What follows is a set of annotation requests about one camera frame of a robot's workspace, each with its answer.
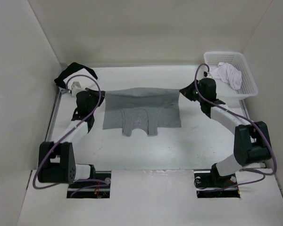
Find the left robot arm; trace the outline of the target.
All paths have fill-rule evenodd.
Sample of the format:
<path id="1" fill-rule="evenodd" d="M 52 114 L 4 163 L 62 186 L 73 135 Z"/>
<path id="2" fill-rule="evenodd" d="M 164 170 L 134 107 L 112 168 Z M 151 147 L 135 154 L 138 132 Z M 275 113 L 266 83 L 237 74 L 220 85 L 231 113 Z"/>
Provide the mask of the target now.
<path id="1" fill-rule="evenodd" d="M 92 164 L 77 164 L 74 148 L 87 135 L 95 122 L 94 111 L 105 98 L 105 91 L 86 89 L 76 94 L 76 108 L 69 126 L 52 141 L 39 147 L 36 172 L 41 183 L 72 184 L 81 182 L 90 188 L 96 184 L 96 170 Z"/>

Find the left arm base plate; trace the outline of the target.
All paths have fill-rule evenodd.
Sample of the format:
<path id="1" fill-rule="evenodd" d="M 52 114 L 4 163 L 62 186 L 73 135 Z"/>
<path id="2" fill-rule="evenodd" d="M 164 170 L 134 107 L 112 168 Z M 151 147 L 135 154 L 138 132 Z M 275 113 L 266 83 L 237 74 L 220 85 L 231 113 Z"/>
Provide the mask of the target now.
<path id="1" fill-rule="evenodd" d="M 110 189 L 111 184 L 111 171 L 97 171 L 93 176 L 88 179 L 77 179 L 75 182 L 68 186 L 68 190 L 84 192 L 88 189 Z"/>

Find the light pink tank top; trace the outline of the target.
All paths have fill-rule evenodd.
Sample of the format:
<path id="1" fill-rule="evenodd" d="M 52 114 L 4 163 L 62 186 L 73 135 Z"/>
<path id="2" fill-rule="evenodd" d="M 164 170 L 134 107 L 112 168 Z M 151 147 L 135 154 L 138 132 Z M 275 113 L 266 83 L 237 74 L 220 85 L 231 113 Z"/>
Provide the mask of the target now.
<path id="1" fill-rule="evenodd" d="M 229 63 L 220 62 L 211 72 L 214 79 L 220 79 L 234 90 L 239 90 L 242 85 L 242 73 Z"/>

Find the right metal table rail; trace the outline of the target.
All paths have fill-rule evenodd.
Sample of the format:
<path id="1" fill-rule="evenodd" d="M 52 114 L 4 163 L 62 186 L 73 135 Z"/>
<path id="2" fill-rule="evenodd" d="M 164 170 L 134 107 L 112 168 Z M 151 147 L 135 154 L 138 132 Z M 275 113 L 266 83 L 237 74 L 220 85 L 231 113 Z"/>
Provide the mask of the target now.
<path id="1" fill-rule="evenodd" d="M 250 101 L 250 98 L 240 100 L 239 101 L 243 115 L 248 119 L 258 122 L 258 121 L 266 121 L 264 115 L 261 115 L 253 103 Z"/>

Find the grey tank top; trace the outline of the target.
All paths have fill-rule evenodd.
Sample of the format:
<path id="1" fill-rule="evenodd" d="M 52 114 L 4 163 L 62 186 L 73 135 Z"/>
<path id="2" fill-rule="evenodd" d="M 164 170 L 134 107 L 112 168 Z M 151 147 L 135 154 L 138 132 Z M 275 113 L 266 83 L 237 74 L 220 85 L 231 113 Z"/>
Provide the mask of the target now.
<path id="1" fill-rule="evenodd" d="M 129 137 L 134 129 L 156 136 L 158 128 L 180 128 L 179 95 L 177 89 L 161 88 L 108 91 L 103 129 L 121 129 Z"/>

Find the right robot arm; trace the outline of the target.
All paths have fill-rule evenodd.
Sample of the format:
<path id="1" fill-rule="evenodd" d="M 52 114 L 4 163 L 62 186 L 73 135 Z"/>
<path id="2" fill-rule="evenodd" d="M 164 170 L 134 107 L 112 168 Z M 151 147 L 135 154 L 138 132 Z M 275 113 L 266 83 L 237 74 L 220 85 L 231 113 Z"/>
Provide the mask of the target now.
<path id="1" fill-rule="evenodd" d="M 221 186 L 245 166 L 272 159 L 267 125 L 230 111 L 226 103 L 216 97 L 215 80 L 196 80 L 179 92 L 188 100 L 199 102 L 206 116 L 234 134 L 233 154 L 211 167 L 209 180 L 212 185 Z"/>

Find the folded white tank top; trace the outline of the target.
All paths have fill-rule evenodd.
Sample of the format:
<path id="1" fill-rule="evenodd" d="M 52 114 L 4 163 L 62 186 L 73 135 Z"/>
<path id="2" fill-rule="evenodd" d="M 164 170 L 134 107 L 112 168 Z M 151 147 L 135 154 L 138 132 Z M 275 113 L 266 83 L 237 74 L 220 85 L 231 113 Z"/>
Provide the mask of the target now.
<path id="1" fill-rule="evenodd" d="M 81 88 L 92 88 L 95 86 L 95 82 L 97 79 L 88 72 L 85 68 L 78 70 L 75 73 L 70 74 L 66 78 L 63 79 L 63 82 L 66 85 L 66 88 L 71 89 L 74 82 L 78 82 Z"/>

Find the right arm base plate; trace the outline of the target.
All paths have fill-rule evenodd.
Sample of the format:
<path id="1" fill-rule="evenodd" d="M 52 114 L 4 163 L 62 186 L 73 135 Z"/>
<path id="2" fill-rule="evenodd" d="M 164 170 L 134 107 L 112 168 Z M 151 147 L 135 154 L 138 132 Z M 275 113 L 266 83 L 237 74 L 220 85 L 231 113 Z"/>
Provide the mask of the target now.
<path id="1" fill-rule="evenodd" d="M 205 173 L 196 172 L 194 176 L 195 176 L 194 185 L 198 189 L 206 189 L 206 188 L 221 189 L 237 184 L 235 174 L 225 177 L 219 177 L 219 176 L 213 176 L 211 173 L 208 172 Z"/>

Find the metal table rail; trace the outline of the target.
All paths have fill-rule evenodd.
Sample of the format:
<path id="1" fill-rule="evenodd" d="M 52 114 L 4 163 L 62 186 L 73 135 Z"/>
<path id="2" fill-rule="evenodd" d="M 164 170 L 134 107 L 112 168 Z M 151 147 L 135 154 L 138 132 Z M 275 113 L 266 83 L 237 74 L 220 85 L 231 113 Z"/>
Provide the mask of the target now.
<path id="1" fill-rule="evenodd" d="M 253 103 L 250 101 L 250 98 L 240 100 L 239 101 L 243 115 L 248 119 L 258 122 L 258 121 L 266 121 L 264 115 L 261 115 Z"/>
<path id="2" fill-rule="evenodd" d="M 55 122 L 56 122 L 56 118 L 57 118 L 57 114 L 58 114 L 59 104 L 60 104 L 60 101 L 61 101 L 61 96 L 62 96 L 61 91 L 59 90 L 59 88 L 57 88 L 57 92 L 56 92 L 56 95 L 55 95 L 55 99 L 54 99 L 54 103 L 53 103 L 53 107 L 52 107 L 50 120 L 49 120 L 49 124 L 48 124 L 48 127 L 47 127 L 44 142 L 48 142 L 52 138 L 52 134 L 53 134 L 53 130 L 54 130 L 54 127 L 55 127 Z"/>

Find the folded black tank top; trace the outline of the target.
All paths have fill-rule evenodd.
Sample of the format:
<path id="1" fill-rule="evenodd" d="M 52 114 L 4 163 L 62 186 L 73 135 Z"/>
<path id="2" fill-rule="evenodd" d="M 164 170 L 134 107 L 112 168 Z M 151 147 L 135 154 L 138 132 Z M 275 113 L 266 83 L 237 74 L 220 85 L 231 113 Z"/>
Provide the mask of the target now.
<path id="1" fill-rule="evenodd" d="M 65 83 L 63 82 L 63 79 L 69 76 L 72 73 L 77 72 L 78 70 L 81 70 L 85 68 L 88 72 L 90 72 L 96 79 L 98 79 L 97 74 L 95 71 L 87 66 L 84 66 L 82 64 L 78 64 L 76 62 L 71 63 L 65 70 L 61 72 L 61 74 L 54 80 L 55 84 L 60 87 L 61 89 L 68 89 L 66 88 Z"/>

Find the left metal table rail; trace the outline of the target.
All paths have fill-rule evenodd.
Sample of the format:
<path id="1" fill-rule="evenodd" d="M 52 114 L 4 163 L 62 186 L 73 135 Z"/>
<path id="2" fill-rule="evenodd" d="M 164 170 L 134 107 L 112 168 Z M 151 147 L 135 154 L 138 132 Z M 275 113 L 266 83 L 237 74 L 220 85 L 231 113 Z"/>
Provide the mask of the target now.
<path id="1" fill-rule="evenodd" d="M 48 142 L 52 138 L 52 134 L 53 134 L 53 130 L 54 130 L 54 127 L 55 127 L 55 122 L 56 122 L 56 118 L 57 118 L 57 114 L 58 114 L 59 104 L 60 104 L 60 101 L 61 101 L 61 96 L 62 96 L 61 91 L 59 90 L 59 88 L 57 88 L 57 92 L 56 92 L 56 95 L 55 95 L 55 99 L 54 99 L 54 103 L 53 103 L 53 107 L 52 107 L 50 120 L 49 120 L 49 124 L 48 124 L 48 127 L 47 127 L 44 142 Z"/>

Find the white plastic basket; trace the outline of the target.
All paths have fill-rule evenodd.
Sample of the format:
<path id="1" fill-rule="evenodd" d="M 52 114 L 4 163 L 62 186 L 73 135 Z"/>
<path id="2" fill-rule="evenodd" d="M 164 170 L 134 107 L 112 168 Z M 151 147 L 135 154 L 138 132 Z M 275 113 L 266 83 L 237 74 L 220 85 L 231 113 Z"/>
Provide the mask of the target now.
<path id="1" fill-rule="evenodd" d="M 210 51 L 204 53 L 208 77 L 216 82 L 221 99 L 243 100 L 258 94 L 253 75 L 242 53 Z"/>

